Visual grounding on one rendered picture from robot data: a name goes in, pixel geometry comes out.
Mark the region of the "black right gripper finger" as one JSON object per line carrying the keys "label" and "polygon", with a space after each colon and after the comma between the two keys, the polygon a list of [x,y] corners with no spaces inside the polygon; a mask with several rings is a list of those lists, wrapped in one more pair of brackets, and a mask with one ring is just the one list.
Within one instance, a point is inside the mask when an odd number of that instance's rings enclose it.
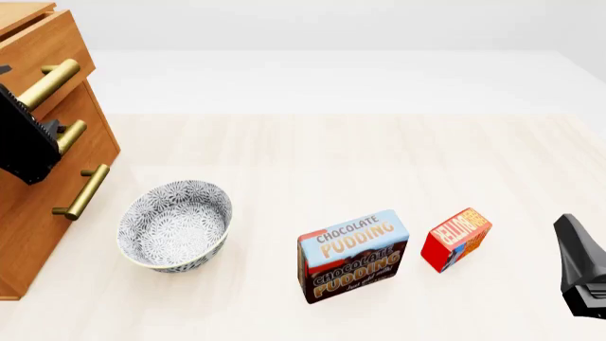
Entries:
{"label": "black right gripper finger", "polygon": [[572,214],[561,215],[553,225],[561,253],[561,291],[588,283],[606,286],[606,251]]}

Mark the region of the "wooden drawer, slightly open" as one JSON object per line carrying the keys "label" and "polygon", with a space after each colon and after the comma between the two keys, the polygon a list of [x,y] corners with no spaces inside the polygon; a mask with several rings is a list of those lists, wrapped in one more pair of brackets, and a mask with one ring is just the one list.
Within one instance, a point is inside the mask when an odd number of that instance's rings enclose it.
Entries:
{"label": "wooden drawer, slightly open", "polygon": [[11,67],[0,75],[15,96],[20,96],[44,74],[42,67],[72,59],[80,71],[33,111],[43,118],[95,70],[90,53],[70,10],[45,13],[44,19],[0,43],[0,64]]}

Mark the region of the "chocolate pudding box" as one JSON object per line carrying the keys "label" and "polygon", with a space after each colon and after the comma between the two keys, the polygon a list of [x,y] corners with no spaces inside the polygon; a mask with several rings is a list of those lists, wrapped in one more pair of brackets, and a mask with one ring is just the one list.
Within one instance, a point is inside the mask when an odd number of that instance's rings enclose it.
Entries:
{"label": "chocolate pudding box", "polygon": [[410,234],[394,209],[300,235],[297,279],[308,303],[394,277]]}

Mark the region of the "wooden cabinet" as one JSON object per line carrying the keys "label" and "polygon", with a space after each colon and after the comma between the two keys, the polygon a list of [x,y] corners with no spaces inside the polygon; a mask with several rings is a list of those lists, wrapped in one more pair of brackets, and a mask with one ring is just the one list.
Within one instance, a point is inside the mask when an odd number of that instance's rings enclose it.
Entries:
{"label": "wooden cabinet", "polygon": [[78,62],[79,73],[33,115],[63,124],[81,119],[87,129],[41,184],[25,184],[0,170],[0,300],[26,294],[70,226],[51,209],[76,198],[86,181],[80,173],[111,165],[120,153],[87,81],[95,66],[71,12],[52,2],[0,2],[0,64],[12,68],[0,84],[19,95],[42,78],[44,67],[65,59]]}

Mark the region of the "red butter box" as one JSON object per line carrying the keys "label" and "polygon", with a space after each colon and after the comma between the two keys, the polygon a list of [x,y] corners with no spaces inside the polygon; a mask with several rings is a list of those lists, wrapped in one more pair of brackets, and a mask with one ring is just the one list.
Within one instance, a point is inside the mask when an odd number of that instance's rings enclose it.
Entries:
{"label": "red butter box", "polygon": [[431,229],[420,254],[442,273],[480,246],[491,227],[490,221],[468,207]]}

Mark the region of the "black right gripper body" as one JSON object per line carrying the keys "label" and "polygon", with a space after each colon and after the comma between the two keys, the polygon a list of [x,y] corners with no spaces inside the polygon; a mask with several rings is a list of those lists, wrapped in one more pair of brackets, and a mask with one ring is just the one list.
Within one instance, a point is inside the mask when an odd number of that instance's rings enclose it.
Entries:
{"label": "black right gripper body", "polygon": [[561,291],[573,316],[606,319],[606,275],[581,280]]}

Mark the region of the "patterned blue white bowl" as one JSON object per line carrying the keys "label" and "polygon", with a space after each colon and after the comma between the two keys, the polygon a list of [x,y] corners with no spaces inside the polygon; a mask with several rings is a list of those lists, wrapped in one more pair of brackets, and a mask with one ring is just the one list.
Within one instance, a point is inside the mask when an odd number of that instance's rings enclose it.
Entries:
{"label": "patterned blue white bowl", "polygon": [[230,198],[199,180],[150,189],[119,221],[116,243],[132,263],[162,273],[184,273],[208,263],[223,248],[232,218]]}

